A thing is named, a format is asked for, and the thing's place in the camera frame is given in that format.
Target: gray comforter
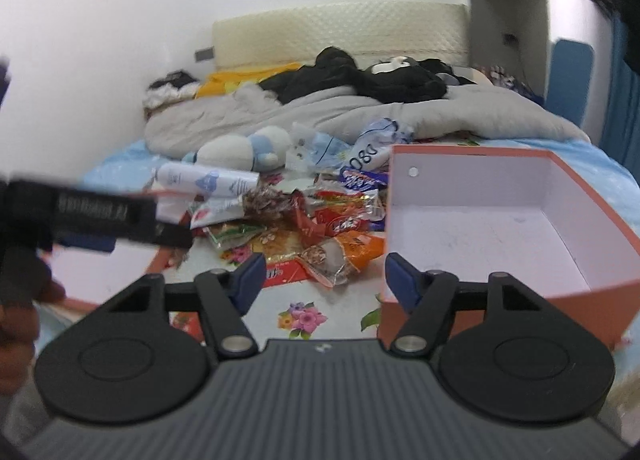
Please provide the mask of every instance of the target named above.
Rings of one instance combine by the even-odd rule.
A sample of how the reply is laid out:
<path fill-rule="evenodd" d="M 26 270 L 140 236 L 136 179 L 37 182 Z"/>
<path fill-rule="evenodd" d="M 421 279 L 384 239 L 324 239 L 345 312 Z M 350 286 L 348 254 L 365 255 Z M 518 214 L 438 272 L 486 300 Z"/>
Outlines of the gray comforter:
<path fill-rule="evenodd" d="M 412 126 L 417 139 L 470 131 L 483 138 L 589 140 L 568 120 L 513 91 L 491 86 L 451 86 L 441 100 L 411 104 L 381 104 L 344 86 L 311 93 L 283 106 L 274 94 L 246 84 L 231 94 L 165 109 L 146 124 L 145 141 L 154 153 L 182 158 L 221 135 L 250 135 L 267 125 L 290 129 L 300 122 L 353 143 L 365 126 L 385 117 Z"/>

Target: yellow cloth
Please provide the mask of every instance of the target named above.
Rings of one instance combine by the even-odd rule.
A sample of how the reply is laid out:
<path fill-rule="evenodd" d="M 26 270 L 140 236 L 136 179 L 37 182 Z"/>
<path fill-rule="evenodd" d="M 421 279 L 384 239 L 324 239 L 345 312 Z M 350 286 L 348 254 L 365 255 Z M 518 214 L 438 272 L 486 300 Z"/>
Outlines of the yellow cloth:
<path fill-rule="evenodd" d="M 212 94 L 225 94 L 237 90 L 245 82 L 260 82 L 287 70 L 297 70 L 302 64 L 290 62 L 282 66 L 269 66 L 267 68 L 251 68 L 236 70 L 235 72 L 215 72 L 207 77 L 207 80 L 196 93 L 196 98 Z"/>

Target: orange snack bag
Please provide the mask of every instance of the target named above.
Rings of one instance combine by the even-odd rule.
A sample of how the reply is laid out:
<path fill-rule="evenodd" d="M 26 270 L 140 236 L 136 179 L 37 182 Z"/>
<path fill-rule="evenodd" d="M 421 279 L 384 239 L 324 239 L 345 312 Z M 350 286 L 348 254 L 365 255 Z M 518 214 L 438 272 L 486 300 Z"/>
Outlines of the orange snack bag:
<path fill-rule="evenodd" d="M 348 231 L 309 247 L 297 259 L 319 283 L 332 288 L 347 284 L 384 252 L 384 238 Z"/>

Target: wall outlet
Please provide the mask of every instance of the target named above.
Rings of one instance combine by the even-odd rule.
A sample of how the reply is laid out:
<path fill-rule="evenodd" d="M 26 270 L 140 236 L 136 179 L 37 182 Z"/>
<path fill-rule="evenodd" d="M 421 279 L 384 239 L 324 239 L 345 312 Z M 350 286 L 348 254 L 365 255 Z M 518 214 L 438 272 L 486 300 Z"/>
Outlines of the wall outlet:
<path fill-rule="evenodd" d="M 197 50 L 193 56 L 196 59 L 196 62 L 210 61 L 216 56 L 216 51 L 213 46 L 210 46 L 209 48 Z"/>

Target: hand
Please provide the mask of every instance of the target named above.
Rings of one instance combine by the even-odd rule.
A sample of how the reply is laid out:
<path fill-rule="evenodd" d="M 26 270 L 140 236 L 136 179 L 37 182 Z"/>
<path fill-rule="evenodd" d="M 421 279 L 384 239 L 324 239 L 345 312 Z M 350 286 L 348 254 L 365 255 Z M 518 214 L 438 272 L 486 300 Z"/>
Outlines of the hand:
<path fill-rule="evenodd" d="M 55 303 L 63 299 L 65 289 L 50 280 L 37 300 Z M 36 309 L 33 305 L 0 306 L 0 332 L 0 395 L 13 395 L 27 379 L 33 344 L 40 334 Z"/>

